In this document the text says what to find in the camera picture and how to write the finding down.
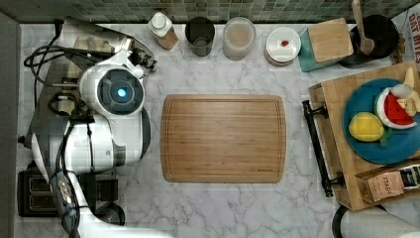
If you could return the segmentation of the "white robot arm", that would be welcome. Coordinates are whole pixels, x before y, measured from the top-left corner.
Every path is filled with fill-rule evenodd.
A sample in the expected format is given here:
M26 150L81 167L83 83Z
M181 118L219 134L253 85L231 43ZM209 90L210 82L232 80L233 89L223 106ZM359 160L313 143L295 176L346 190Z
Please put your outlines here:
M106 222L92 210L80 176L139 161L146 152L144 79L156 67L154 55L138 48L97 52L54 47L81 75L62 84L52 98L74 103L70 112L53 107L54 117L35 127L32 152L68 238L173 238L150 228Z

